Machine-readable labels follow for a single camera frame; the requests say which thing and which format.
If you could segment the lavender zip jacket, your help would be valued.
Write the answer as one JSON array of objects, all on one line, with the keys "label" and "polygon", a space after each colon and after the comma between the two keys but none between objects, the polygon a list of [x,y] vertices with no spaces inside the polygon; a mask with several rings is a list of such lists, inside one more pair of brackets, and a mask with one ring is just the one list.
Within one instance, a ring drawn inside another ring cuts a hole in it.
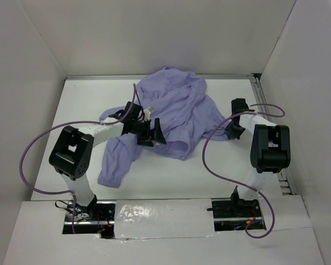
[{"label": "lavender zip jacket", "polygon": [[153,118],[160,119],[166,144],[144,147],[136,135],[125,134],[106,143],[98,184],[118,188],[143,150],[178,160],[186,160],[201,139],[208,136],[226,141],[225,126],[217,129],[224,116],[206,94],[204,78],[193,72],[165,67],[144,77],[136,86],[141,105],[152,107]]}]

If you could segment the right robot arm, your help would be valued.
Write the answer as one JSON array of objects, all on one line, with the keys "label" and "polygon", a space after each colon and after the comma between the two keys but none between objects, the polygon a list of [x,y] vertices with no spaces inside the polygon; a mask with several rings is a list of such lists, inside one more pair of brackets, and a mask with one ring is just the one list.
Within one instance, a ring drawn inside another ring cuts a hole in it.
[{"label": "right robot arm", "polygon": [[231,194],[229,209],[235,216],[243,216],[249,207],[257,204],[257,194],[267,182],[291,161],[290,129],[277,125],[250,110],[244,98],[231,101],[232,115],[236,116],[226,126],[225,134],[230,140],[240,139],[248,131],[252,135],[250,164],[253,170],[244,186],[238,185]]}]

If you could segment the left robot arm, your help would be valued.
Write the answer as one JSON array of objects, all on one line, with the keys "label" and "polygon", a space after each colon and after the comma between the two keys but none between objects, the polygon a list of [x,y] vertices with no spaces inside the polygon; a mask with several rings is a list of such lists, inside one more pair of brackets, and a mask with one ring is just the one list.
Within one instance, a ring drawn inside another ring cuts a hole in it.
[{"label": "left robot arm", "polygon": [[85,220],[97,216],[97,196],[90,188],[87,170],[93,148],[118,136],[134,134],[136,143],[153,147],[166,144],[159,118],[151,119],[152,108],[128,102],[122,110],[91,126],[65,126],[49,157],[49,164],[64,179],[72,191],[76,205],[72,208]]}]

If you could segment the white taped front panel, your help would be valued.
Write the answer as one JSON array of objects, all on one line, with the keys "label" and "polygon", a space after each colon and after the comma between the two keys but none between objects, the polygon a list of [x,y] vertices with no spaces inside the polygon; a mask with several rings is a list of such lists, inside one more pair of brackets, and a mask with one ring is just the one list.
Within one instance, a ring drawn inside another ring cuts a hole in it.
[{"label": "white taped front panel", "polygon": [[117,239],[202,238],[216,235],[210,199],[118,200]]}]

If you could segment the aluminium frame rail back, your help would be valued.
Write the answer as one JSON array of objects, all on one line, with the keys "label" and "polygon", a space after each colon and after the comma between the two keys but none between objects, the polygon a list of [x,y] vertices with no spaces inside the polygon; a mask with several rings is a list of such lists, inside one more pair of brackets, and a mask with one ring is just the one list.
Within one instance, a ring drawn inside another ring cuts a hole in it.
[{"label": "aluminium frame rail back", "polygon": [[[146,75],[97,75],[97,76],[68,76],[66,80],[140,80]],[[204,79],[210,80],[250,80],[251,83],[256,82],[253,74],[200,74]]]}]

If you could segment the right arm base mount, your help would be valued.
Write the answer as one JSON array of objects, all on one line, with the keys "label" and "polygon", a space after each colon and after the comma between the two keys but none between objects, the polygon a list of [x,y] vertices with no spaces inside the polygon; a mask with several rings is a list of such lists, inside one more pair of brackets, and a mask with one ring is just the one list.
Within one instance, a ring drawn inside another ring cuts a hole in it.
[{"label": "right arm base mount", "polygon": [[257,199],[244,200],[237,188],[229,199],[213,199],[207,211],[212,212],[215,231],[265,230],[262,213]]}]

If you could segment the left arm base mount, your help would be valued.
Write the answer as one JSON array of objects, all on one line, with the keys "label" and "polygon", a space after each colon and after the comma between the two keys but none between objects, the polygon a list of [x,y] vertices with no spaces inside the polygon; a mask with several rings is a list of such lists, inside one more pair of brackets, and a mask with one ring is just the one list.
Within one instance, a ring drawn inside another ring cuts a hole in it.
[{"label": "left arm base mount", "polygon": [[116,202],[98,202],[93,214],[88,215],[75,207],[73,215],[72,201],[55,201],[55,207],[65,212],[63,221],[64,235],[98,234],[102,239],[114,239],[114,220]]}]

